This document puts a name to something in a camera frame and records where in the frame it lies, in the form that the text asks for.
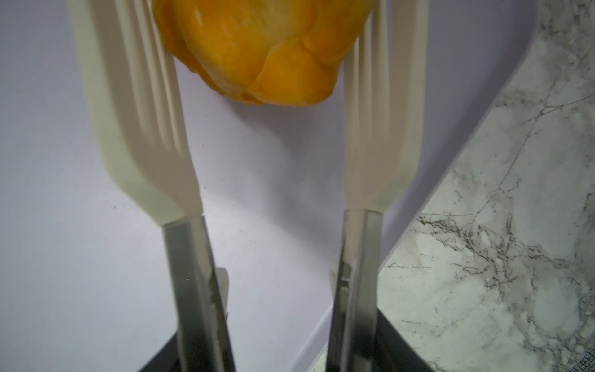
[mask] white plastic surface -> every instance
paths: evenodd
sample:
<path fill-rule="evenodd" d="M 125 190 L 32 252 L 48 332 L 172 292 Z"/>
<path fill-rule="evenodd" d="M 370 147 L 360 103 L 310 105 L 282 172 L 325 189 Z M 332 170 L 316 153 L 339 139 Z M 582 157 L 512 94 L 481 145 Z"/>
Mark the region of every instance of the white plastic surface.
<path fill-rule="evenodd" d="M 431 0 L 419 172 L 383 257 L 522 61 L 536 0 Z M 176 327 L 161 232 L 109 180 L 65 4 L 0 3 L 2 371 L 138 370 Z M 328 335 L 343 218 L 340 82 L 323 104 L 245 107 L 178 65 L 240 372 L 304 372 Z"/>

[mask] tine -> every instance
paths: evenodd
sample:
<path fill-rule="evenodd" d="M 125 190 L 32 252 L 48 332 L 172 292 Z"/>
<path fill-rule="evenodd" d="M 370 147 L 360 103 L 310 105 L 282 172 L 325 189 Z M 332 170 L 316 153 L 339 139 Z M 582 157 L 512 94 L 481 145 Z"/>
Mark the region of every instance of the tine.
<path fill-rule="evenodd" d="M 372 138 L 372 17 L 359 37 L 359 134 L 364 143 Z"/>
<path fill-rule="evenodd" d="M 156 40 L 159 40 L 159 30 L 157 29 L 155 19 L 153 17 L 150 18 L 153 36 Z M 157 42 L 157 54 L 159 56 L 159 65 L 161 66 L 161 71 L 163 72 L 165 95 L 167 97 L 168 112 L 170 114 L 170 124 L 171 131 L 174 136 L 174 144 L 178 154 L 181 157 L 190 157 L 174 58 L 170 53 L 165 51 L 160 41 Z"/>
<path fill-rule="evenodd" d="M 347 53 L 345 57 L 345 118 L 346 131 L 345 141 L 350 143 L 350 148 L 353 152 L 350 155 L 351 158 L 355 158 L 358 153 L 358 121 L 359 121 L 359 38 L 355 40 L 353 47 Z"/>
<path fill-rule="evenodd" d="M 139 23 L 140 35 L 145 49 L 145 58 L 149 70 L 149 79 L 153 93 L 155 116 L 161 142 L 167 150 L 173 148 L 173 135 L 170 125 L 169 106 L 165 95 L 165 84 L 158 55 L 158 39 L 151 25 L 151 14 L 146 0 L 134 0 L 134 8 Z"/>
<path fill-rule="evenodd" d="M 114 3 L 126 46 L 126 58 L 128 59 L 128 69 L 132 80 L 131 85 L 139 126 L 147 142 L 154 143 L 157 128 L 155 104 L 153 97 L 147 94 L 147 92 L 151 91 L 151 84 L 146 78 L 149 71 L 140 42 L 142 37 L 138 27 L 138 20 L 129 1 L 115 1 Z"/>
<path fill-rule="evenodd" d="M 387 4 L 386 0 L 374 2 L 372 16 L 372 89 L 374 91 L 373 123 L 375 127 L 382 128 L 376 131 L 375 143 L 382 143 L 382 138 L 389 134 L 389 105 L 390 105 L 390 82 L 389 82 L 389 37 L 387 26 Z"/>

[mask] white marble tabletop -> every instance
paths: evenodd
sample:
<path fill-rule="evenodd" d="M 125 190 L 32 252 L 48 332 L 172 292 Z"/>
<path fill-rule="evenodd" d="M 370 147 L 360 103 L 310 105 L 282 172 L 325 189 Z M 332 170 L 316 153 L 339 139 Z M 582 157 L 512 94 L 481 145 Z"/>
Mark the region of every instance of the white marble tabletop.
<path fill-rule="evenodd" d="M 544 1 L 526 62 L 378 301 L 439 372 L 565 372 L 595 346 L 595 0 Z"/>

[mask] marble surface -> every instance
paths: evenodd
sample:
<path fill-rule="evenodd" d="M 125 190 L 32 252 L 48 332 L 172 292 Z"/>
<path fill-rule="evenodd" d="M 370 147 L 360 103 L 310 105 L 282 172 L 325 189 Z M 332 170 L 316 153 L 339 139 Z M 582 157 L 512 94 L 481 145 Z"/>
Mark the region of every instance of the marble surface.
<path fill-rule="evenodd" d="M 568 371 L 595 346 L 594 121 L 595 0 L 546 0 L 526 62 L 380 273 L 379 307 L 436 371 Z"/>

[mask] orange food item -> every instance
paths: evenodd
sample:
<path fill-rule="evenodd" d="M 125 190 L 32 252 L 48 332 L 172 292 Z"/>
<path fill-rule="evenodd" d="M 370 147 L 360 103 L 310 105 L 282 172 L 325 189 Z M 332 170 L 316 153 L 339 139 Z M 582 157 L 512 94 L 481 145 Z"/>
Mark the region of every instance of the orange food item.
<path fill-rule="evenodd" d="M 222 95 L 305 106 L 333 93 L 372 0 L 154 0 L 164 47 Z"/>

